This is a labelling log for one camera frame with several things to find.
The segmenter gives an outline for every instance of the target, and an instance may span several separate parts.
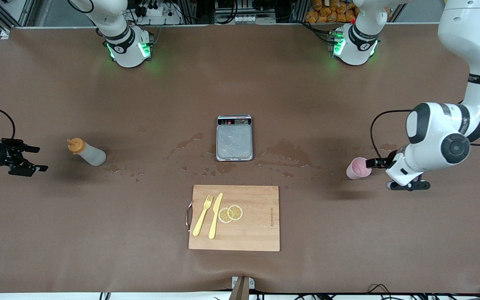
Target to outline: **orange bottle cap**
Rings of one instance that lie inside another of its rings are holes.
[[[84,141],[80,138],[74,138],[67,140],[68,142],[68,149],[73,152],[73,154],[78,154],[84,151],[86,147]]]

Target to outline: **yellow plastic knife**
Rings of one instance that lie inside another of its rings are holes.
[[[218,221],[217,217],[220,211],[221,197],[223,197],[222,192],[220,192],[220,194],[217,196],[214,206],[212,207],[212,210],[214,211],[214,218],[212,218],[212,224],[210,225],[210,231],[208,232],[209,239],[214,239],[216,236],[216,222]]]

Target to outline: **robot logo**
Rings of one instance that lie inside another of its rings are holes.
[[[124,53],[125,49],[123,49],[123,47],[120,47],[120,46],[115,46],[114,51],[116,51],[117,53]]]

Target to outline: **yellow plastic fork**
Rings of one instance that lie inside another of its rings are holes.
[[[203,220],[205,219],[205,214],[206,211],[210,208],[210,205],[212,204],[212,195],[208,195],[207,199],[205,200],[205,203],[203,203],[203,211],[201,212],[200,218],[197,220],[196,227],[194,227],[194,231],[192,234],[194,237],[197,237],[200,235],[201,231],[201,226],[203,225]]]

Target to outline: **digital kitchen scale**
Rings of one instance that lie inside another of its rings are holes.
[[[224,115],[217,118],[216,159],[253,159],[253,123],[250,115]]]

